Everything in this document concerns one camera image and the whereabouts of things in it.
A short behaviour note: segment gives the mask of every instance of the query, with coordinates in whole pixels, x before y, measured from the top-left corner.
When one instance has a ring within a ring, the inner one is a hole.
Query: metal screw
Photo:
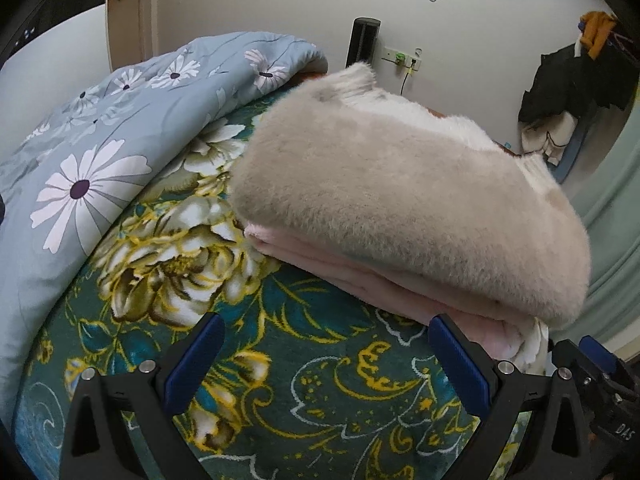
[[[560,377],[563,381],[568,381],[573,377],[571,374],[571,370],[569,368],[558,368],[558,377]]]
[[[146,361],[142,361],[138,365],[138,370],[140,370],[143,374],[148,374],[156,369],[156,362],[152,359],[147,359]]]
[[[498,370],[500,370],[505,375],[513,374],[515,369],[516,367],[513,366],[513,364],[508,361],[500,361],[498,363]]]
[[[95,368],[86,368],[85,370],[82,370],[80,377],[82,377],[85,381],[93,379],[95,377]]]

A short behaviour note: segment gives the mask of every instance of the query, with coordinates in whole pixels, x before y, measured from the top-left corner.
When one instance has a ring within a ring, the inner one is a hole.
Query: folded blanket
[[[264,115],[230,200],[245,222],[553,327],[584,302],[588,237],[542,158],[509,156],[473,121],[376,88],[364,64],[301,85]]]
[[[410,274],[352,262],[283,230],[249,224],[244,234],[261,253],[307,270],[372,306],[425,325],[438,314],[449,314],[491,357],[509,360],[522,371],[544,369],[548,329],[533,316]],[[432,298],[446,298],[456,308]]]

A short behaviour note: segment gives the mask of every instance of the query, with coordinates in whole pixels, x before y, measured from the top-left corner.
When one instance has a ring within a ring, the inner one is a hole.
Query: power cord
[[[404,92],[404,85],[406,83],[407,78],[410,75],[414,74],[414,66],[415,66],[415,59],[411,60],[411,66],[409,67],[409,69],[406,71],[406,75],[404,76],[404,81],[402,81],[402,88],[400,89],[400,95],[402,95],[402,93]]]

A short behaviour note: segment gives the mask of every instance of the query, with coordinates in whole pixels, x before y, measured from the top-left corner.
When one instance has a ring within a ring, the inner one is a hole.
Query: black speaker
[[[373,62],[373,51],[376,49],[376,39],[380,30],[380,20],[373,18],[358,18],[353,22],[351,43],[347,54],[347,66],[358,61]]]

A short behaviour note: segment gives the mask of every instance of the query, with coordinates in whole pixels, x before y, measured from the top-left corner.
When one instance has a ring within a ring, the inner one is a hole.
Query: orange cloth
[[[601,10],[592,10],[581,16],[580,21],[585,23],[580,43],[589,49],[591,59],[596,59],[616,26],[616,19]]]

